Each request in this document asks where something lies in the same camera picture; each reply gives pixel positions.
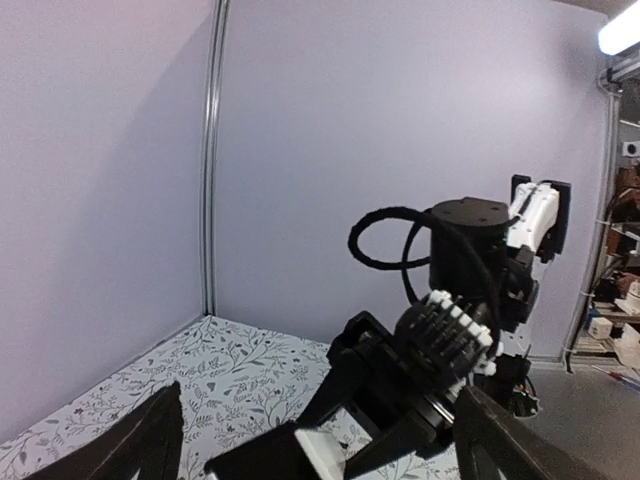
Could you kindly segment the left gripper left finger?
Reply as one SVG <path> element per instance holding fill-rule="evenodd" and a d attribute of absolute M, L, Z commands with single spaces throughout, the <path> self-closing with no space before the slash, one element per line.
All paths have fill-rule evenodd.
<path fill-rule="evenodd" d="M 176 479 L 183 444 L 181 386 L 160 388 L 105 433 L 29 476 L 37 479 Z"/>

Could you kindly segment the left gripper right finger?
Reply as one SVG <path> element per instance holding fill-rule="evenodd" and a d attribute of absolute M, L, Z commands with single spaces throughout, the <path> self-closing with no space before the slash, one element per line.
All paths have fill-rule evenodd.
<path fill-rule="evenodd" d="M 461 390 L 453 435 L 462 479 L 604 479 L 605 474 L 547 442 L 482 390 Z"/>

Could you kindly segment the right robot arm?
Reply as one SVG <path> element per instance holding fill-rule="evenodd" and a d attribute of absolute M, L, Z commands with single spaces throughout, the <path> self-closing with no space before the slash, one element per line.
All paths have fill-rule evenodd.
<path fill-rule="evenodd" d="M 477 387 L 512 415 L 537 412 L 526 354 L 501 336 L 525 324 L 538 297 L 536 263 L 563 251 L 571 187 L 516 175 L 509 203 L 464 197 L 423 211 L 386 207 L 351 229 L 360 263 L 407 276 L 429 270 L 424 296 L 393 329 L 352 317 L 332 342 L 330 369 L 306 408 L 204 466 L 209 479 L 355 479 L 453 441 L 455 402 Z"/>

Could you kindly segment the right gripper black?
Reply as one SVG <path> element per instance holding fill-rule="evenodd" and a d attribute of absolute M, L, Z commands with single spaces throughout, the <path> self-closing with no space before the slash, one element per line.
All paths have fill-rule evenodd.
<path fill-rule="evenodd" d="M 369 312 L 349 320 L 327 357 L 330 369 L 293 421 L 220 454 L 208 479 L 311 479 L 298 428 L 331 433 L 355 479 L 412 453 L 429 458 L 452 442 L 455 388 L 475 368 L 492 374 L 497 345 L 486 305 L 433 291 L 386 330 Z"/>

